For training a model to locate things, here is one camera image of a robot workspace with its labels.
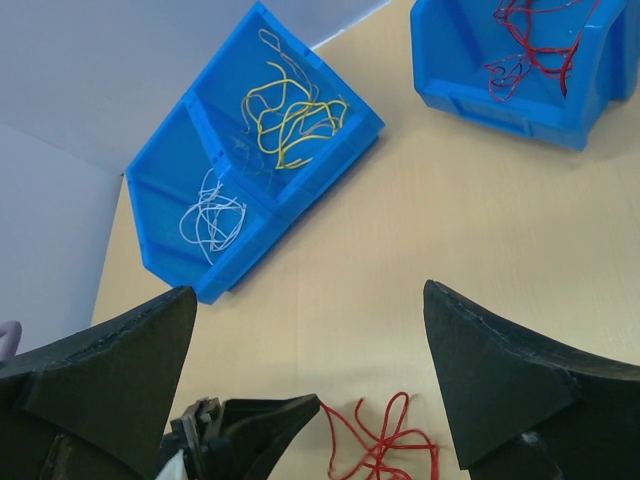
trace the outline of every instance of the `yellow string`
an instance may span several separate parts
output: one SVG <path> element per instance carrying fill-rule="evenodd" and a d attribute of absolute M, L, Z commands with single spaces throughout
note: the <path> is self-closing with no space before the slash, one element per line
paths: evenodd
<path fill-rule="evenodd" d="M 275 40 L 275 44 L 266 40 L 265 35 L 273 38 Z M 313 157 L 307 159 L 298 158 L 294 161 L 288 161 L 286 160 L 287 153 L 296 145 L 300 145 L 308 140 L 329 140 L 333 137 L 344 126 L 348 105 L 344 100 L 342 100 L 342 98 L 328 102 L 318 101 L 317 97 L 320 94 L 320 89 L 311 83 L 309 77 L 298 64 L 282 52 L 279 38 L 275 34 L 264 29 L 259 31 L 259 36 L 264 43 L 280 54 L 282 60 L 289 65 L 296 76 L 303 80 L 308 87 L 305 87 L 300 82 L 289 78 L 286 70 L 281 65 L 274 62 L 267 62 L 267 65 L 276 68 L 280 72 L 282 79 L 269 82 L 260 87 L 252 88 L 242 99 L 242 117 L 247 126 L 245 133 L 251 133 L 251 121 L 253 121 L 256 125 L 258 148 L 265 154 L 278 155 L 278 160 L 275 166 L 276 170 L 299 168 L 311 162 Z M 271 107 L 262 94 L 267 90 L 277 87 L 282 87 L 282 96 L 278 105 Z M 290 88 L 300 90 L 303 93 L 305 100 L 291 103 L 283 112 L 283 109 L 287 104 L 287 96 Z M 251 109 L 251 99 L 254 98 L 258 99 L 264 106 L 264 109 L 262 109 L 257 115 Z M 331 107 L 341 107 L 342 111 L 340 115 L 337 117 L 334 116 Z M 277 115 L 281 117 L 282 120 L 279 124 L 273 127 L 265 128 L 263 121 L 265 116 L 269 114 Z M 324 114 L 325 116 L 322 120 L 305 129 L 305 123 L 307 120 L 321 114 Z M 320 128 L 331 129 L 331 134 L 319 135 L 313 133 L 315 130 Z M 296 131 L 298 132 L 299 137 L 292 140 Z M 276 132 L 278 133 L 277 147 L 275 149 L 267 149 L 264 146 L 263 137 L 275 134 Z"/>

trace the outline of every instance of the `wall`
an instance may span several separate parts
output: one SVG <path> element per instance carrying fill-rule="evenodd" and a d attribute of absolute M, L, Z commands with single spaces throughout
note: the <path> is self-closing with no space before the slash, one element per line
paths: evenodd
<path fill-rule="evenodd" d="M 20 352 L 89 326 L 121 177 L 0 125 L 0 322 Z"/>
<path fill-rule="evenodd" d="M 315 45 L 385 1 L 264 3 Z M 121 173 L 253 3 L 2 2 L 0 122 Z"/>

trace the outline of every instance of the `red string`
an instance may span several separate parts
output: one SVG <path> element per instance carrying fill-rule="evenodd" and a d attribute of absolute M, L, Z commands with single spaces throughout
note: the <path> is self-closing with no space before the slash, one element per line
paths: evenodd
<path fill-rule="evenodd" d="M 389 423 L 391 421 L 391 409 L 398 399 L 403 399 L 402 413 L 400 414 L 400 418 L 398 419 L 398 423 L 394 428 L 393 433 L 390 436 L 387 436 L 387 430 L 389 429 Z M 429 440 L 429 437 L 427 437 L 427 435 L 421 430 L 401 430 L 402 424 L 407 416 L 407 411 L 409 410 L 409 395 L 405 392 L 400 392 L 394 395 L 393 398 L 389 401 L 384 414 L 384 421 L 382 423 L 380 436 L 374 435 L 360 420 L 360 407 L 362 406 L 363 402 L 364 398 L 361 398 L 356 405 L 354 412 L 355 419 L 356 423 L 364 431 L 366 436 L 375 442 L 373 446 L 367 445 L 362 436 L 356 431 L 355 427 L 351 425 L 351 423 L 342 414 L 328 407 L 324 403 L 322 404 L 322 408 L 324 409 L 325 413 L 327 414 L 327 418 L 329 419 L 329 428 L 331 429 L 332 452 L 331 459 L 329 460 L 329 478 L 331 480 L 348 480 L 362 468 L 368 468 L 371 470 L 371 472 L 367 476 L 367 480 L 372 480 L 373 478 L 375 478 L 376 480 L 381 480 L 381 475 L 383 473 L 387 473 L 390 475 L 390 477 L 388 477 L 389 480 L 413 480 L 411 475 L 409 475 L 404 470 L 387 465 L 384 462 L 384 456 L 389 450 L 429 450 L 429 453 L 431 454 L 431 480 L 438 480 L 438 446 L 432 443 L 431 440 Z M 362 456 L 357 465 L 349 473 L 339 478 L 334 476 L 338 442 L 332 416 L 338 418 L 338 420 L 340 420 L 351 431 L 351 433 L 353 433 L 356 440 L 358 440 L 358 443 L 360 443 L 360 445 L 365 449 L 365 454 Z M 408 435 L 418 435 L 422 438 L 422 440 L 424 440 L 424 443 L 396 444 L 396 441 L 407 437 Z"/>
<path fill-rule="evenodd" d="M 489 70 L 489 92 L 497 101 L 505 101 L 513 96 L 516 88 L 522 80 L 529 74 L 531 69 L 540 70 L 545 76 L 560 83 L 560 90 L 563 96 L 567 96 L 567 79 L 573 70 L 573 57 L 575 56 L 582 40 L 582 32 L 586 25 L 600 5 L 600 0 L 594 0 L 593 7 L 587 15 L 584 25 L 576 40 L 570 47 L 554 48 L 554 47 L 534 47 L 531 44 L 531 35 L 533 31 L 534 14 L 550 14 L 564 10 L 573 5 L 584 2 L 585 0 L 566 0 L 567 3 L 554 8 L 534 9 L 533 0 L 524 0 L 524 6 L 516 5 L 519 0 L 500 0 L 498 9 L 493 14 L 498 25 L 505 26 L 511 36 L 525 50 L 522 54 L 510 55 L 497 62 L 485 65 Z M 526 15 L 526 32 L 512 21 L 514 14 L 524 13 Z M 560 68 L 551 68 L 545 66 L 540 60 L 541 57 L 561 56 L 564 58 Z"/>

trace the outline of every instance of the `blue bin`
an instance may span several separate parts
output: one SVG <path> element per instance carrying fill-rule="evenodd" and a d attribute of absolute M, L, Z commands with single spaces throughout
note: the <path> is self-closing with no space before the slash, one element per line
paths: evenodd
<path fill-rule="evenodd" d="M 292 148 L 296 158 L 312 158 L 300 168 L 275 169 L 278 155 L 258 148 L 255 128 L 247 131 L 242 115 L 243 99 L 252 88 L 282 78 L 267 62 L 282 65 L 283 57 L 261 40 L 261 31 L 279 38 L 282 52 L 316 86 L 314 99 L 341 99 L 348 105 L 334 136 Z M 292 90 L 287 104 L 305 100 Z M 264 92 L 270 104 L 276 96 L 277 89 Z M 273 125 L 265 121 L 264 126 Z M 199 301 L 213 303 L 367 151 L 383 127 L 333 70 L 257 3 L 127 169 L 145 267 L 172 286 L 193 286 Z M 208 252 L 209 258 L 200 245 L 185 241 L 179 229 L 206 175 L 208 181 L 220 182 L 225 197 L 246 207 L 238 236 L 226 249 Z M 221 214 L 222 229 L 233 228 L 233 216 Z M 200 228 L 195 217 L 183 225 L 190 231 Z"/>
<path fill-rule="evenodd" d="M 534 24 L 535 45 L 571 45 L 593 0 Z M 586 23 L 565 98 L 559 83 L 532 69 L 509 100 L 489 93 L 485 65 L 524 53 L 496 23 L 499 0 L 417 0 L 411 11 L 414 84 L 432 108 L 523 137 L 582 150 L 611 100 L 636 88 L 640 58 L 640 0 L 602 0 Z M 561 0 L 538 0 L 557 7 Z"/>

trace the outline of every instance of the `table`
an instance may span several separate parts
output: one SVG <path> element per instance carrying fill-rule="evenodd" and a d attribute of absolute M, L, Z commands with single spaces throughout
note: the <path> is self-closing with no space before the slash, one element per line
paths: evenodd
<path fill-rule="evenodd" d="M 640 94 L 604 115 L 582 154 L 429 110 L 412 86 L 411 5 L 395 0 L 319 50 L 388 126 L 254 273 L 199 307 L 172 415 L 204 396 L 315 392 L 345 411 L 364 396 L 379 421 L 405 390 L 409 425 L 442 447 L 441 477 L 467 479 L 422 287 L 437 279 L 557 340 L 640 363 Z M 167 288 L 141 264 L 125 186 L 93 321 Z M 272 478 L 326 478 L 329 453 L 318 415 Z M 428 453 L 412 458 L 428 478 Z"/>

